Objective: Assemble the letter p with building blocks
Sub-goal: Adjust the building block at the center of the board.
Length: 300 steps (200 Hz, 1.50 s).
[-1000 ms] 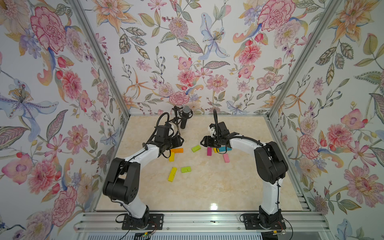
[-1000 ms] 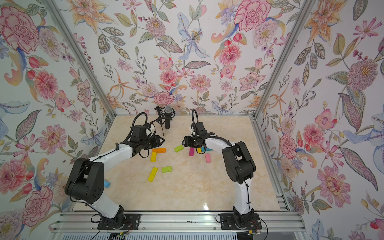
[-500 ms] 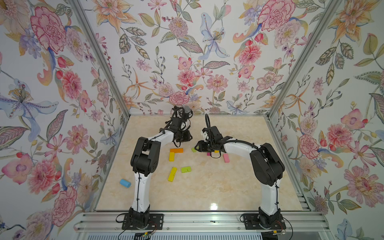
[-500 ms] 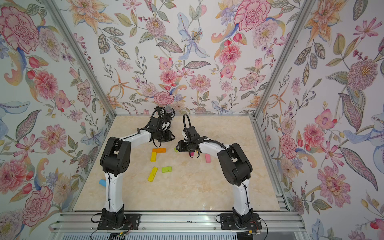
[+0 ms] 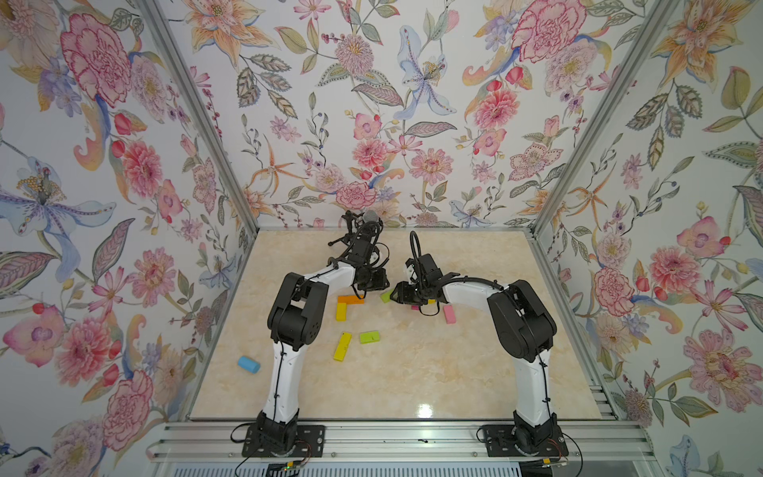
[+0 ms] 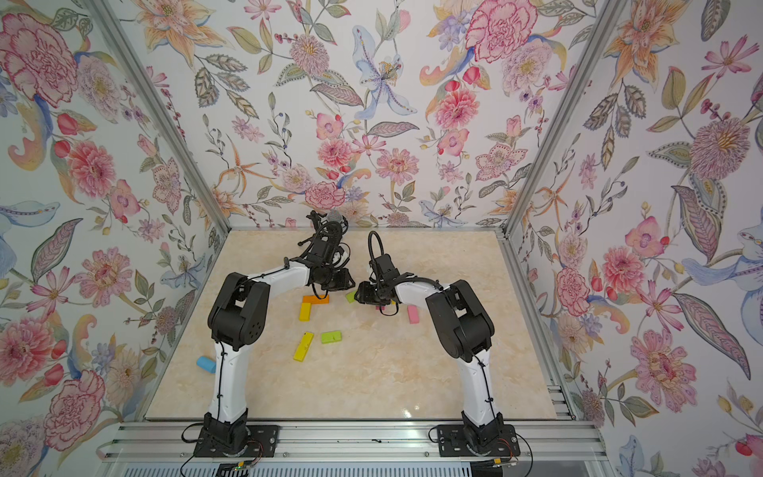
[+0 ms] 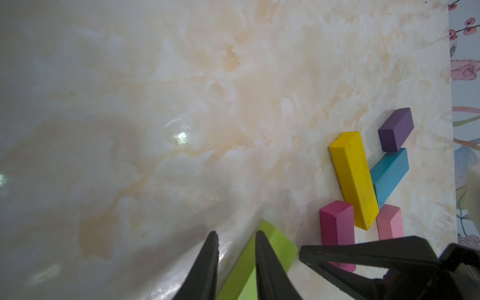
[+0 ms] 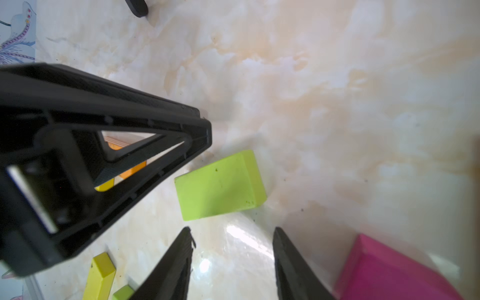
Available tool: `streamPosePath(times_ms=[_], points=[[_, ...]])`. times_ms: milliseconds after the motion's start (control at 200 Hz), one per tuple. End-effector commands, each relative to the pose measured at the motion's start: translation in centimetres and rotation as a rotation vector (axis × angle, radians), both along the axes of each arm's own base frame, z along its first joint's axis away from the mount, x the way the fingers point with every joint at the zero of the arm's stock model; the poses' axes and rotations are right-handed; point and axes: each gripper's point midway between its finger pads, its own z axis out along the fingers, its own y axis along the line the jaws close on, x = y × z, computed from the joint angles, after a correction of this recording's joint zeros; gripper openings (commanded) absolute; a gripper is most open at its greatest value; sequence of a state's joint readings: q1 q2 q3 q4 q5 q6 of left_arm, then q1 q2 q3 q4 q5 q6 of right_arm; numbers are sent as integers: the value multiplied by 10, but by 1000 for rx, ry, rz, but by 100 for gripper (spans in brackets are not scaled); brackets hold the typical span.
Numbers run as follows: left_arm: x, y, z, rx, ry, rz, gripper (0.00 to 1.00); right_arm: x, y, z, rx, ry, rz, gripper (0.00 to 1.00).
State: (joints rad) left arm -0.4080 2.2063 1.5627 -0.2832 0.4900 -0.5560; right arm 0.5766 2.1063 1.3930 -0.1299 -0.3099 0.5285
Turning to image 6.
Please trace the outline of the yellow short block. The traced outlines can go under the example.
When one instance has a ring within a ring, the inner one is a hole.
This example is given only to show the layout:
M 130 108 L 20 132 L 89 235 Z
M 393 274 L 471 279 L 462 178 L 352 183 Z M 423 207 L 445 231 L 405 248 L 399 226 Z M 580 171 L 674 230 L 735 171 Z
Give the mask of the yellow short block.
M 311 309 L 312 304 L 308 302 L 303 302 L 300 305 L 300 311 L 299 311 L 299 321 L 300 322 L 309 322 L 311 320 Z

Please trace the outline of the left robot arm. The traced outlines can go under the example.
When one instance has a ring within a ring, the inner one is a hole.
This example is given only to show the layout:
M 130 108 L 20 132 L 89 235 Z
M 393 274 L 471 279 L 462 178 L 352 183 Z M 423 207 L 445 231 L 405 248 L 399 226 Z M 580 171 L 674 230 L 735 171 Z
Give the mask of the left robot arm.
M 208 317 L 216 347 L 214 397 L 203 419 L 203 435 L 228 455 L 248 446 L 248 406 L 244 379 L 248 353 L 264 332 L 269 300 L 309 287 L 317 298 L 356 286 L 348 268 L 351 252 L 344 244 L 348 220 L 337 211 L 308 215 L 313 235 L 298 242 L 302 252 L 284 258 L 274 270 L 228 274 Z

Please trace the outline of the orange long block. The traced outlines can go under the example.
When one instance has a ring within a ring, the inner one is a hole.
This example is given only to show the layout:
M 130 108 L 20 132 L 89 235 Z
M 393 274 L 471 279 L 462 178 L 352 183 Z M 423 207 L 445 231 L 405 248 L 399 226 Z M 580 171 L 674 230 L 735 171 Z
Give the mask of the orange long block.
M 309 303 L 309 304 L 329 304 L 330 303 L 330 297 L 318 297 L 315 295 L 309 295 L 309 296 L 303 296 L 302 297 L 303 303 Z

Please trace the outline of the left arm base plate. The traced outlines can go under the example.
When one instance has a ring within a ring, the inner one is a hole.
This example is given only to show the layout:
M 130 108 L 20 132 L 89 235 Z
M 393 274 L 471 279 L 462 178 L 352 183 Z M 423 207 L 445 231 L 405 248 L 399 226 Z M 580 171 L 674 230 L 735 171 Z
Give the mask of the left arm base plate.
M 247 425 L 231 432 L 203 427 L 195 443 L 194 457 L 274 457 L 279 432 L 278 425 Z

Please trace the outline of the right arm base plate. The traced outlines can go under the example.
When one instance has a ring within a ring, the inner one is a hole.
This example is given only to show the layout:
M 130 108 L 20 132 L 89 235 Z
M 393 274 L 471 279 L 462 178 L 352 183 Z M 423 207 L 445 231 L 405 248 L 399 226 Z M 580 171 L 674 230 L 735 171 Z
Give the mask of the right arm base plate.
M 512 425 L 437 425 L 429 437 L 441 457 L 520 457 L 519 439 Z

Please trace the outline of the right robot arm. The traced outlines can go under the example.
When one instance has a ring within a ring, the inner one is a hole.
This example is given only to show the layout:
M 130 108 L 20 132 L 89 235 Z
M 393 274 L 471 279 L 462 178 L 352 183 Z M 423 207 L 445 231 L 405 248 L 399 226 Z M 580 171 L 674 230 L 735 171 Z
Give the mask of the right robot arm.
M 401 273 L 389 254 L 370 258 L 371 274 L 359 284 L 355 300 L 379 308 L 391 304 L 428 310 L 440 345 L 455 359 L 464 395 L 462 422 L 466 446 L 485 455 L 501 439 L 503 416 L 495 403 L 490 373 L 490 349 L 495 326 L 471 285 L 449 285 Z

